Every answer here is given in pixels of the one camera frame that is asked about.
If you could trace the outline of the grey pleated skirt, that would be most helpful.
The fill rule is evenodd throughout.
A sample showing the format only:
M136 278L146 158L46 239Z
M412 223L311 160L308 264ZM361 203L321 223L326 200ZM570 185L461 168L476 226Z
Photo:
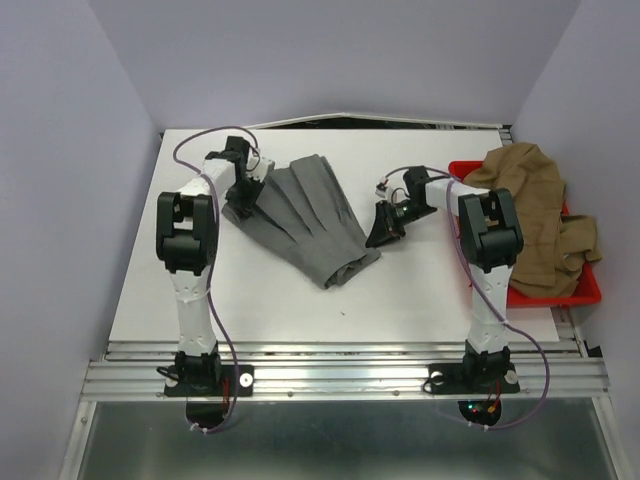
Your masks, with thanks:
M311 155L273 170L251 215L225 205L223 215L243 234L285 260L316 286L342 286L380 259L326 157Z

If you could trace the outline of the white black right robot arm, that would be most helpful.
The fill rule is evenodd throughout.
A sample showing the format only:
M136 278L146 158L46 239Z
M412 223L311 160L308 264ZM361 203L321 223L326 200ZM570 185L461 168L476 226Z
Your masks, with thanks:
M395 198L388 176L377 183L380 200L366 240L368 248L395 243L405 227L437 210L447 214L454 246L473 288L472 320L466 339L475 355L503 354L508 341L508 284L524 238L513 197L507 189L464 184L457 177L425 166L401 167L403 194Z

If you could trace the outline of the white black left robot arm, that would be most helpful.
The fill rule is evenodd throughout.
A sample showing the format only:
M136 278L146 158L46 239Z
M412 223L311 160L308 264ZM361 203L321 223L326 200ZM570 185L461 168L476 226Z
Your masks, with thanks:
M210 289L221 210L226 206L236 218L249 218L273 170L249 131L228 136L224 148L206 154L199 167L179 158L188 142L207 133L199 132L174 148L173 161L194 177L176 191L161 193L156 202L156 255L169 272L175 292L178 354L189 360L217 356Z

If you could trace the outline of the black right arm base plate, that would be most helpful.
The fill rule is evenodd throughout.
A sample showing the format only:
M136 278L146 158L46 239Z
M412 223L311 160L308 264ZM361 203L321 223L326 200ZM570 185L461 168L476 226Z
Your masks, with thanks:
M427 366L428 375L422 390L436 396L482 395L490 391L496 393L497 388L502 394L516 394L521 387L517 379L508 381L508 373L515 372L512 364L510 367L510 370L470 372L461 363L432 363Z

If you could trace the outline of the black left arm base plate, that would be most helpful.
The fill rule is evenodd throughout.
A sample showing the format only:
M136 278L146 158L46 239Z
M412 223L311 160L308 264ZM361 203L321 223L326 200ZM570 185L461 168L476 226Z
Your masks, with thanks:
M163 395L169 398L188 397L232 397L253 396L254 366L240 364L236 373L232 364L223 364L218 381L201 379L198 381L170 381L165 379Z

